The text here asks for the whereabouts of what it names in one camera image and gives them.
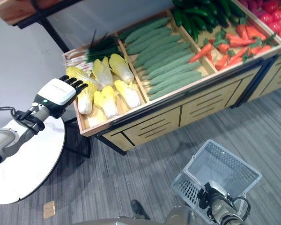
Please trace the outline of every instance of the black table leg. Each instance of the black table leg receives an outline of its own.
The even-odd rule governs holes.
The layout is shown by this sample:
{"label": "black table leg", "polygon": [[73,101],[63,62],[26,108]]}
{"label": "black table leg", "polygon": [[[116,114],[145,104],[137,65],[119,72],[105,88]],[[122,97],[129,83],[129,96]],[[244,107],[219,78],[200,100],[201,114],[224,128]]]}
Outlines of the black table leg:
{"label": "black table leg", "polygon": [[[76,118],[76,117],[75,117],[75,118],[72,118],[72,119],[70,119],[70,120],[64,121],[66,138],[67,138],[67,132],[66,132],[67,125],[69,125],[70,123],[73,123],[73,122],[75,122],[75,121],[77,121],[77,118]],[[74,149],[71,149],[71,148],[67,147],[66,144],[64,145],[64,149],[67,150],[67,151],[70,151],[70,152],[72,152],[72,153],[78,154],[78,155],[80,155],[80,156],[83,156],[83,157],[86,157],[86,158],[90,158],[91,146],[90,146],[89,138],[88,138],[88,137],[85,137],[85,136],[82,136],[82,135],[81,135],[81,137],[82,137],[82,138],[85,140],[85,142],[87,143],[87,149],[88,149],[88,151],[87,151],[86,154],[85,154],[85,153],[82,153],[82,152],[80,152],[80,151],[76,151],[76,150],[74,150]]]}

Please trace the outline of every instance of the round white table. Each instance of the round white table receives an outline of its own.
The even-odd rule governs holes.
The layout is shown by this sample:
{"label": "round white table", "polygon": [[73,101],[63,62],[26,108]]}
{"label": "round white table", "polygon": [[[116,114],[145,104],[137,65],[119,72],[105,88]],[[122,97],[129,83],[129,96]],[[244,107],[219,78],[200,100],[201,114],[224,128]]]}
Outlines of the round white table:
{"label": "round white table", "polygon": [[54,169],[65,141],[61,118],[49,117],[45,129],[0,164],[0,204],[17,202],[37,190]]}

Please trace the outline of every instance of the cucumber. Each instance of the cucumber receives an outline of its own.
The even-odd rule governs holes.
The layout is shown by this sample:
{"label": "cucumber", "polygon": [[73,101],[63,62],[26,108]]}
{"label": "cucumber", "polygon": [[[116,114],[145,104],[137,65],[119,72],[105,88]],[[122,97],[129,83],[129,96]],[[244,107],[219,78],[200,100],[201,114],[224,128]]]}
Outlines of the cucumber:
{"label": "cucumber", "polygon": [[212,29],[212,26],[210,24],[208,24],[208,23],[206,23],[206,29],[207,29],[207,31],[209,33],[213,33],[214,32],[214,30]]}
{"label": "cucumber", "polygon": [[180,52],[184,49],[187,49],[189,52],[189,47],[191,46],[191,44],[189,42],[185,42],[185,43],[180,43],[177,46],[173,47],[173,48],[169,48],[167,50],[165,50],[164,52],[156,55],[154,58],[150,58],[150,59],[146,59],[144,63],[142,63],[141,65],[143,65],[144,68],[148,68],[151,67],[155,64],[157,64],[158,62],[162,61],[163,59],[166,59],[167,57],[169,57],[169,55],[173,55],[177,52]]}
{"label": "cucumber", "polygon": [[208,5],[210,4],[210,0],[195,0],[199,4]]}
{"label": "cucumber", "polygon": [[175,6],[179,6],[179,7],[182,7],[182,8],[185,7],[184,2],[182,2],[182,1],[179,1],[179,0],[172,0],[172,2],[174,3]]}
{"label": "cucumber", "polygon": [[142,55],[141,57],[138,56],[137,59],[136,59],[136,62],[134,64],[134,66],[137,68],[137,67],[140,67],[141,65],[143,65],[147,60],[151,59],[151,58],[154,58],[155,56],[157,56],[158,54],[161,54],[163,53],[164,51],[168,50],[168,49],[171,49],[173,47],[176,47],[178,45],[178,42],[171,42],[171,43],[168,43],[166,45],[162,45],[158,48],[156,48],[154,51],[151,51],[151,52],[148,52],[144,55]]}
{"label": "cucumber", "polygon": [[176,42],[176,41],[180,40],[181,38],[182,37],[179,34],[162,37],[161,39],[159,39],[158,41],[155,41],[154,43],[150,44],[146,49],[141,51],[140,54],[138,55],[138,57],[141,58],[143,55],[154,51],[156,48],[158,48],[162,45],[166,45],[171,42]]}
{"label": "cucumber", "polygon": [[229,20],[234,26],[237,26],[239,24],[239,18],[233,14],[229,17]]}
{"label": "cucumber", "polygon": [[217,15],[217,8],[213,3],[209,3],[207,7],[213,15]]}
{"label": "cucumber", "polygon": [[223,7],[227,17],[230,17],[231,16],[231,11],[230,11],[230,7],[229,7],[229,5],[227,3],[227,0],[218,0],[218,2]]}
{"label": "cucumber", "polygon": [[201,7],[201,10],[205,11],[208,14],[208,17],[204,18],[205,22],[209,23],[212,26],[216,26],[215,18],[212,15],[212,13],[210,13],[209,9],[206,6],[204,6],[204,7]]}
{"label": "cucumber", "polygon": [[152,43],[155,43],[155,42],[161,40],[163,37],[165,37],[165,36],[170,37],[169,36],[170,32],[171,31],[168,31],[167,33],[162,32],[158,35],[148,38],[146,41],[143,41],[138,45],[129,46],[127,49],[127,52],[129,55],[134,55],[134,54],[140,53],[141,51],[143,51],[147,47],[149,47]]}
{"label": "cucumber", "polygon": [[156,30],[151,30],[150,32],[142,35],[141,37],[139,37],[138,39],[133,41],[129,45],[129,47],[137,46],[142,42],[148,41],[148,39],[152,38],[153,36],[160,35],[161,33],[164,34],[165,36],[170,35],[171,32],[172,32],[172,30],[168,27],[161,27]]}
{"label": "cucumber", "polygon": [[192,38],[196,43],[198,43],[198,41],[199,41],[199,30],[198,30],[196,24],[194,23],[194,21],[190,17],[188,18],[188,21],[189,21],[189,23],[192,27]]}
{"label": "cucumber", "polygon": [[223,14],[220,13],[219,9],[218,9],[218,14],[216,15],[216,19],[223,28],[229,27],[229,24],[227,23]]}
{"label": "cucumber", "polygon": [[244,17],[245,13],[231,0],[227,0],[231,13],[237,17]]}
{"label": "cucumber", "polygon": [[146,65],[143,65],[143,68],[146,69],[146,74],[149,74],[151,72],[153,72],[154,70],[158,69],[159,67],[163,67],[164,65],[167,65],[168,63],[177,60],[179,58],[181,58],[182,56],[185,56],[187,54],[189,54],[189,49],[185,49],[179,52],[176,52],[174,54],[169,55],[167,58],[155,63],[154,65],[150,66],[150,67],[146,67]]}
{"label": "cucumber", "polygon": [[199,30],[206,30],[206,24],[205,24],[205,22],[200,17],[198,17],[196,15],[193,15],[192,19],[196,23],[196,25],[199,28]]}
{"label": "cucumber", "polygon": [[185,9],[185,13],[187,14],[192,14],[192,15],[200,15],[203,17],[208,17],[208,13],[204,10],[201,9],[196,9],[196,8],[187,8]]}
{"label": "cucumber", "polygon": [[193,55],[193,53],[189,53],[189,54],[181,57],[180,59],[174,60],[174,61],[170,62],[169,64],[152,71],[151,73],[149,73],[148,77],[156,77],[156,76],[159,76],[161,74],[168,72],[169,70],[172,70],[173,68],[184,65],[184,64],[188,63],[188,61],[191,59],[192,55]]}
{"label": "cucumber", "polygon": [[180,73],[185,73],[185,72],[190,72],[192,70],[194,70],[195,68],[199,67],[201,64],[199,62],[193,62],[193,63],[187,63],[185,65],[182,65],[180,67],[174,68],[173,70],[166,72],[164,74],[161,74],[155,78],[153,78],[149,85],[151,86],[156,86],[159,83],[165,81],[166,79],[172,77],[172,76],[176,76],[177,74]]}
{"label": "cucumber", "polygon": [[175,85],[176,82],[183,81],[184,79],[187,79],[189,77],[191,77],[193,81],[197,81],[202,78],[201,72],[199,72],[199,71],[184,72],[184,73],[176,74],[176,76],[172,76],[172,77],[168,78],[167,80],[165,80],[165,81],[159,83],[158,85],[154,86],[153,88],[151,88],[147,92],[147,94],[149,94],[149,95],[155,94],[155,93],[167,88],[168,86]]}
{"label": "cucumber", "polygon": [[186,17],[185,14],[182,14],[182,25],[185,28],[185,30],[187,31],[187,33],[189,33],[190,35],[192,34],[192,27]]}
{"label": "cucumber", "polygon": [[148,33],[149,31],[166,25],[166,23],[169,21],[169,19],[170,19],[169,17],[158,19],[158,20],[155,20],[155,21],[149,23],[148,25],[145,25],[145,26],[137,29],[136,31],[132,32],[125,39],[125,43],[131,43],[131,42],[135,41],[136,39],[138,39],[139,37],[141,37],[142,35]]}
{"label": "cucumber", "polygon": [[172,83],[171,85],[168,85],[167,87],[165,87],[164,89],[162,89],[161,91],[157,92],[156,94],[152,95],[149,100],[152,101],[154,99],[160,98],[166,94],[171,93],[172,91],[175,91],[179,88],[182,88],[192,82],[195,82],[199,79],[201,79],[201,77],[196,77],[196,76],[188,76],[185,79],[181,79],[177,82]]}
{"label": "cucumber", "polygon": [[182,12],[180,9],[176,8],[174,10],[174,19],[175,19],[175,23],[178,27],[180,27],[182,25]]}

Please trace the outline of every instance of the light wood panel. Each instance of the light wood panel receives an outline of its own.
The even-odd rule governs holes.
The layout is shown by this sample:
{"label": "light wood panel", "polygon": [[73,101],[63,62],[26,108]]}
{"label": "light wood panel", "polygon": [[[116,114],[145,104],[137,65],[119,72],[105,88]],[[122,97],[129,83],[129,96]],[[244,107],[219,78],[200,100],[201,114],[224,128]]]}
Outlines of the light wood panel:
{"label": "light wood panel", "polygon": [[124,131],[135,144],[140,145],[179,128],[180,107],[163,113]]}
{"label": "light wood panel", "polygon": [[114,134],[112,136],[106,134],[103,136],[107,138],[109,141],[111,141],[112,143],[114,143],[123,151],[127,151],[134,147],[134,145],[132,145],[131,142],[129,142],[129,140],[124,136],[122,132]]}
{"label": "light wood panel", "polygon": [[271,66],[261,83],[250,96],[249,101],[252,101],[279,88],[281,88],[281,56]]}
{"label": "light wood panel", "polygon": [[250,82],[252,81],[254,76],[258,73],[260,68],[261,68],[261,66],[243,73],[244,79],[241,80],[238,88],[235,90],[235,92],[231,96],[230,100],[226,103],[225,107],[234,105],[236,103],[236,101],[239,99],[241,94],[245,91],[245,89],[250,84]]}
{"label": "light wood panel", "polygon": [[[40,9],[46,9],[62,0],[36,0]],[[30,0],[1,0],[0,17],[9,25],[13,25],[36,13]]]}
{"label": "light wood panel", "polygon": [[181,126],[200,120],[223,108],[237,89],[240,81],[229,84],[217,91],[203,95],[182,106]]}

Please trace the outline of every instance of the black shoe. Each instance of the black shoe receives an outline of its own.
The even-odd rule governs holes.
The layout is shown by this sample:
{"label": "black shoe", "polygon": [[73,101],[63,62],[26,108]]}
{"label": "black shoe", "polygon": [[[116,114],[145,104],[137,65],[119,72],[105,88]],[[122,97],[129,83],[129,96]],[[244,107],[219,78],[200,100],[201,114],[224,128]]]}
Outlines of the black shoe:
{"label": "black shoe", "polygon": [[139,201],[137,200],[132,200],[130,202],[131,205],[131,209],[132,211],[137,215],[137,216],[144,216],[145,219],[150,220],[150,217],[147,215],[147,213],[145,212],[143,206],[140,204]]}

